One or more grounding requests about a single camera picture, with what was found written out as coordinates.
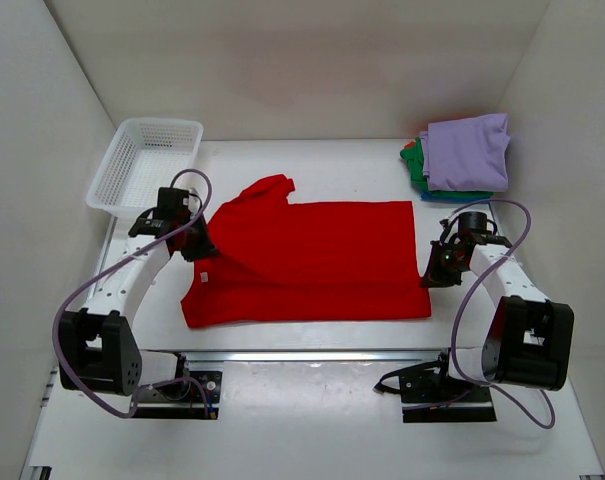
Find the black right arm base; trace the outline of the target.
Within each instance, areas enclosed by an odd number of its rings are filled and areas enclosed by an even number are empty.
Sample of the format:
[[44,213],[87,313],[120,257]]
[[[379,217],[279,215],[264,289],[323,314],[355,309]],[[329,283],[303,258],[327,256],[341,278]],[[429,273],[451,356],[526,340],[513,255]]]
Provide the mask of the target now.
[[373,390],[400,397],[405,424],[491,423],[497,420],[488,387],[449,375],[447,350],[434,360],[382,375]]

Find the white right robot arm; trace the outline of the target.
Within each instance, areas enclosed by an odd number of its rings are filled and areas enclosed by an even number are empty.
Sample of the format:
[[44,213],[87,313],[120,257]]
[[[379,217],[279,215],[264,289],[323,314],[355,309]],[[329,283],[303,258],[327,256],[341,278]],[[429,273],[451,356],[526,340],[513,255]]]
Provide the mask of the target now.
[[487,233],[455,234],[449,241],[431,243],[422,287],[457,286],[470,271],[475,286],[483,287],[495,306],[481,345],[460,348],[452,333],[449,365],[430,376],[431,391],[442,400],[455,399],[467,382],[549,391],[566,382],[574,312],[533,284],[508,254],[511,246],[507,238]]

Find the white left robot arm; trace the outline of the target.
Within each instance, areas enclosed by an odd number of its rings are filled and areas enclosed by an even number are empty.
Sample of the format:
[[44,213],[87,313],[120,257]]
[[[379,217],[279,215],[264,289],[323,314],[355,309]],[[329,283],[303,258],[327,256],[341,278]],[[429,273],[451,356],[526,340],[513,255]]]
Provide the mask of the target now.
[[121,250],[128,263],[99,280],[79,310],[62,314],[61,352],[90,391],[129,396],[139,386],[156,384],[167,397],[179,398],[190,389],[191,373],[180,357],[140,350],[131,330],[147,291],[174,253],[181,253],[187,262],[217,253],[202,217],[172,238],[146,248],[178,228],[168,221],[137,220]]

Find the red t shirt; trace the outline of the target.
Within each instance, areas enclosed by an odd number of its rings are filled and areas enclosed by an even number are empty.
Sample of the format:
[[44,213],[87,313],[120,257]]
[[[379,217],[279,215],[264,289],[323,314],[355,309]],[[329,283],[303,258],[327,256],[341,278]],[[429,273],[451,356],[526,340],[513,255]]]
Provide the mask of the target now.
[[218,252],[195,262],[181,301],[189,328],[430,317],[412,202],[292,203],[294,190],[265,177],[213,214]]

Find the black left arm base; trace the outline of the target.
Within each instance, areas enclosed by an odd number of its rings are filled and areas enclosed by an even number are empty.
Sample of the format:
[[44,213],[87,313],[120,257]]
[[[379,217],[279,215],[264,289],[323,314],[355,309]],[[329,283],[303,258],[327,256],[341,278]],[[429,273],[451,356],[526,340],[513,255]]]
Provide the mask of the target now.
[[219,419],[223,387],[223,363],[199,360],[194,354],[175,353],[176,376],[190,376],[192,382],[146,389],[139,393],[134,419],[154,420],[205,420]]

